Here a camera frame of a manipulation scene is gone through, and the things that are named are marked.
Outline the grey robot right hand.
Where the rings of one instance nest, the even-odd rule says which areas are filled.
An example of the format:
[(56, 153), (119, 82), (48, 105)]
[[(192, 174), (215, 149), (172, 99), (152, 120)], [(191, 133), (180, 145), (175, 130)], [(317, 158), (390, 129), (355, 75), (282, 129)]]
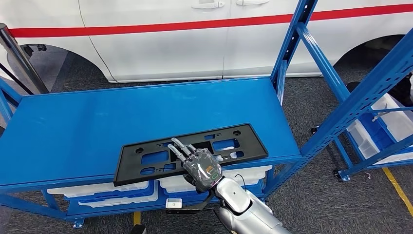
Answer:
[(197, 192), (206, 192), (221, 180), (222, 168), (209, 149), (195, 148), (191, 144), (184, 145), (175, 137), (171, 140), (173, 143), (169, 144), (168, 148), (182, 162), (182, 167), (187, 172), (184, 178)]

